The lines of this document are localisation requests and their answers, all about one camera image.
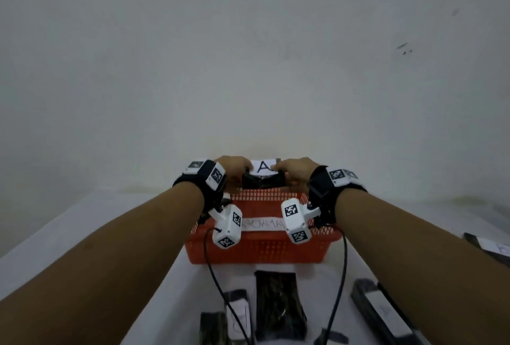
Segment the hand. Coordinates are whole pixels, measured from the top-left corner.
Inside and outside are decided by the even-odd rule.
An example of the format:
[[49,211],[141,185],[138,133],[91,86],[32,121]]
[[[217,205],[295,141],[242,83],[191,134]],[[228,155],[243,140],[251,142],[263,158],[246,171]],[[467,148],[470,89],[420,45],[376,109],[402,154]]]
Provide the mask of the hand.
[[225,191],[228,193],[238,193],[241,187],[241,176],[246,171],[253,169],[253,165],[245,157],[233,157],[230,155],[223,155],[216,162],[220,162],[220,165],[225,169],[227,175]]
[[283,170],[288,187],[282,188],[282,192],[308,193],[307,182],[314,170],[320,166],[308,157],[300,159],[290,158],[271,165],[271,170]]

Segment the paper sign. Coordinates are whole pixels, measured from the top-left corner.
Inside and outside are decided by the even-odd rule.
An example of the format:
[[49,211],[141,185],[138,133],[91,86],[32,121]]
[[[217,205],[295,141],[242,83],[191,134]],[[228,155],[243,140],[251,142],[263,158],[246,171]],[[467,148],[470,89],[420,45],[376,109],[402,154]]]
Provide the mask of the paper sign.
[[482,250],[491,251],[500,255],[510,257],[510,245],[496,243],[495,241],[485,239],[483,237],[477,237],[476,239],[478,239],[478,244],[480,245]]
[[413,333],[402,317],[398,315],[391,303],[388,302],[382,291],[367,292],[365,297],[367,297],[368,302],[370,302],[374,310],[379,314],[394,337],[408,336]]
[[254,217],[242,220],[241,231],[285,231],[281,217]]
[[277,174],[277,171],[271,170],[271,165],[277,163],[277,160],[279,161],[279,158],[272,160],[252,160],[253,170],[250,171],[250,174],[257,176]]
[[[252,325],[250,325],[250,308],[247,300],[237,300],[230,303],[232,309],[236,312],[239,321],[243,325],[243,329],[246,332],[248,338],[252,336]],[[230,339],[244,339],[243,332],[239,327],[236,319],[234,318],[232,311],[225,306],[226,309],[226,322],[228,328],[228,337]]]

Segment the black wrist strap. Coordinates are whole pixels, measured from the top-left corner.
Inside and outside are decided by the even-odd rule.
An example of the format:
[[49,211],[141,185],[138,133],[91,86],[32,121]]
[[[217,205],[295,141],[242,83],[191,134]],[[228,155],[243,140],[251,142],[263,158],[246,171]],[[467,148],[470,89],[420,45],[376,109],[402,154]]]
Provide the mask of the black wrist strap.
[[[315,176],[319,174],[328,174],[326,168],[327,168],[326,165],[318,166],[310,176],[310,180],[312,180]],[[353,183],[337,188],[333,187],[328,193],[322,196],[322,198],[320,198],[316,193],[314,193],[314,191],[312,190],[309,191],[308,195],[309,201],[312,203],[313,207],[320,207],[321,219],[323,222],[328,224],[334,224],[337,222],[335,215],[335,205],[337,204],[338,196],[342,193],[344,189],[347,188],[359,189],[364,192],[367,192],[367,190],[361,185]]]
[[194,183],[203,194],[203,210],[202,213],[207,214],[211,209],[218,208],[221,205],[221,199],[223,198],[223,191],[226,185],[226,175],[223,176],[222,182],[218,186],[217,190],[212,190],[204,181],[203,178],[196,174],[183,174],[177,180],[175,180],[172,186],[178,183],[188,181]]

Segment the orange plastic basket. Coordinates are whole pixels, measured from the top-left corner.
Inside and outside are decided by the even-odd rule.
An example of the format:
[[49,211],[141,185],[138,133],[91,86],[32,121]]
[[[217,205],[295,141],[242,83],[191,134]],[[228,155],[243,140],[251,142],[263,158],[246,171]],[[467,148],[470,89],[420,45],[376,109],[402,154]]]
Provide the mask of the orange plastic basket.
[[[308,202],[308,196],[298,193],[282,193],[274,189],[247,189],[233,194],[232,201],[243,212],[243,218],[282,217],[282,201],[292,197],[301,204]],[[193,264],[205,264],[203,237],[214,227],[214,220],[208,219],[203,225],[195,225],[185,243],[188,258]],[[212,233],[207,237],[207,254],[211,263],[320,263],[332,241],[340,240],[342,234],[331,227],[310,229],[312,238],[301,245],[295,245],[285,231],[243,232],[241,241],[226,250],[212,242]]]

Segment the white wall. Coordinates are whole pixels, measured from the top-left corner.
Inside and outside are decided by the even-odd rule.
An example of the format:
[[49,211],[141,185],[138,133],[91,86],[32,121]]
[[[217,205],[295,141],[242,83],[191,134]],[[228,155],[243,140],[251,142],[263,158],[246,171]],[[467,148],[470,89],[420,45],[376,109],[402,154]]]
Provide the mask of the white wall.
[[194,155],[309,155],[388,199],[508,203],[509,11],[0,0],[0,255],[92,188],[168,187]]

